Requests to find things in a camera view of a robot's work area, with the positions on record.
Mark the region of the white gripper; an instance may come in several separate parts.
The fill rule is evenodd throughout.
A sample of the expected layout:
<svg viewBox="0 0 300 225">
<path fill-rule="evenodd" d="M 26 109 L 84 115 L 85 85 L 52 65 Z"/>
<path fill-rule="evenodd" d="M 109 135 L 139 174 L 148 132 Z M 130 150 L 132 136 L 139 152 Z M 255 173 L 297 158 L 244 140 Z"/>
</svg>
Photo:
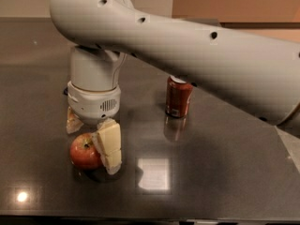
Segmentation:
<svg viewBox="0 0 300 225">
<path fill-rule="evenodd" d="M 119 112 L 120 98 L 119 86 L 107 92 L 92 92 L 79 89 L 71 82 L 67 84 L 67 134 L 80 130 L 83 123 L 97 125 L 97 131 L 92 133 L 92 142 L 109 175 L 116 174 L 122 164 L 121 129 L 112 119 Z"/>
</svg>

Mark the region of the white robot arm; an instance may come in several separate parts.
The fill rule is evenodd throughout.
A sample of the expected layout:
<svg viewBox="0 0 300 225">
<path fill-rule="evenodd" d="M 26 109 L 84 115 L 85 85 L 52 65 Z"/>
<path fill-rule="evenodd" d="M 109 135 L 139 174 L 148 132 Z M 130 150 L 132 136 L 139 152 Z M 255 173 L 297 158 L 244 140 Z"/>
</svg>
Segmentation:
<svg viewBox="0 0 300 225">
<path fill-rule="evenodd" d="M 51 0 L 56 29 L 75 43 L 68 103 L 85 124 L 115 115 L 126 55 L 168 72 L 297 136 L 300 44 L 143 13 L 130 0 Z"/>
</svg>

